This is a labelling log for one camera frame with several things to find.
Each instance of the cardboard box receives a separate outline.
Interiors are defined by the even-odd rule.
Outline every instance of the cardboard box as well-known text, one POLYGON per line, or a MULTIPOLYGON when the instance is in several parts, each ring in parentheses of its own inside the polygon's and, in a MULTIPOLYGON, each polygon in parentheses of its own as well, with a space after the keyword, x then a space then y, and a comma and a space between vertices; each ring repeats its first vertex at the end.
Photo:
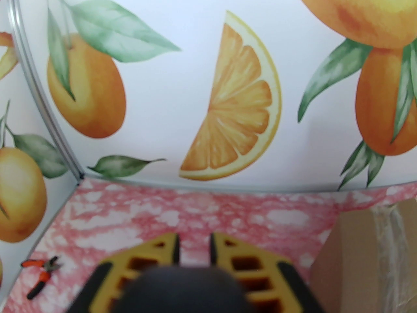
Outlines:
POLYGON ((327 313, 417 312, 417 202, 342 213, 311 267, 327 313))

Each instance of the green leaf illustration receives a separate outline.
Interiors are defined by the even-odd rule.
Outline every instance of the green leaf illustration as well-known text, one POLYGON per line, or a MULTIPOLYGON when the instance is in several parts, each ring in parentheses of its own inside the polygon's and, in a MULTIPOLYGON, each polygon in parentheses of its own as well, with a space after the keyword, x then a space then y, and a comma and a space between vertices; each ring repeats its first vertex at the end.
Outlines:
POLYGON ((417 98, 417 40, 411 43, 410 69, 414 97, 417 98))
POLYGON ((348 159, 342 174, 347 171, 346 176, 343 178, 340 183, 338 190, 340 190, 347 182, 361 173, 371 160, 372 150, 361 141, 359 146, 353 151, 352 155, 348 159))
POLYGON ((145 61, 180 49, 135 14, 111 0, 87 0, 71 7, 79 35, 96 50, 123 63, 145 61))
POLYGON ((301 122, 307 107, 331 85, 359 71, 372 50, 372 46, 346 39, 314 72, 304 91, 298 108, 298 122, 301 122))
POLYGON ((52 12, 48 9, 48 47, 52 66, 61 85, 75 101, 76 98, 70 86, 70 63, 67 47, 52 12))
POLYGON ((371 149, 369 149, 369 151, 371 152, 371 158, 369 160, 368 181, 366 183, 367 188, 372 183, 372 181, 377 176, 377 174, 380 172, 382 164, 384 163, 384 159, 385 159, 385 156, 380 155, 372 151, 371 149))
POLYGON ((359 151, 364 147, 364 145, 365 145, 365 142, 362 140, 360 144, 356 147, 356 149, 353 151, 353 153, 350 155, 340 175, 343 175, 347 170, 350 169, 350 167, 352 167, 353 162, 355 161, 356 157, 358 156, 359 151))
POLYGON ((67 172, 67 166, 61 155, 44 137, 36 134, 21 134, 14 135, 13 139, 16 148, 35 160, 44 177, 53 179, 67 172))
POLYGON ((156 161, 166 161, 166 159, 160 158, 148 161, 124 155, 108 155, 101 158, 95 167, 87 168, 106 177, 126 177, 136 174, 146 165, 156 161))
POLYGON ((411 79, 411 46, 404 47, 402 53, 401 76, 399 78, 398 97, 396 101, 395 119, 394 119, 394 134, 391 142, 398 136, 401 128, 407 119, 410 111, 411 103, 414 97, 413 82, 411 79))

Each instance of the pliers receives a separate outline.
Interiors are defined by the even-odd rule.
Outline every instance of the pliers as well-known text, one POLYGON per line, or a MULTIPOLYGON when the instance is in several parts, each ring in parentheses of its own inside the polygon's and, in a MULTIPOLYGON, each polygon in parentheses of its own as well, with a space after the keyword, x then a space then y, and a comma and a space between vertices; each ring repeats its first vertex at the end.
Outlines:
POLYGON ((58 256, 54 256, 48 261, 45 260, 26 260, 21 263, 21 267, 39 267, 43 268, 40 273, 39 280, 32 290, 26 295, 26 298, 32 300, 43 289, 46 282, 51 278, 52 271, 61 267, 61 264, 56 264, 58 256))

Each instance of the pink patterned floor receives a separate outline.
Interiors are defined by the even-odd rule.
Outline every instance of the pink patterned floor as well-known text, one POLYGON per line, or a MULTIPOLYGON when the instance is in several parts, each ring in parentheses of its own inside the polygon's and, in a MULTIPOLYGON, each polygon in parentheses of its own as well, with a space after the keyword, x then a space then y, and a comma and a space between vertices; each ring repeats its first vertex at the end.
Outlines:
POLYGON ((37 245, 32 258, 61 256, 33 301, 25 297, 38 270, 18 278, 4 313, 63 313, 107 255, 168 231, 181 238, 181 262, 207 265, 209 234, 223 231, 290 257, 308 278, 338 214, 417 195, 417 184, 321 194, 187 192, 86 179, 37 245))

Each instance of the citrus slice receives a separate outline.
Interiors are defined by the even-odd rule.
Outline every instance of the citrus slice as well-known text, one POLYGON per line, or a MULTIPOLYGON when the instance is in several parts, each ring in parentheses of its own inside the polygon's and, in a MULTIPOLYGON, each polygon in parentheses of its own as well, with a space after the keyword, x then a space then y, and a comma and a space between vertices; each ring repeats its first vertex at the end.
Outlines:
POLYGON ((281 113, 280 81, 261 40, 226 12, 207 115, 179 176, 219 179, 256 161, 268 148, 281 113))

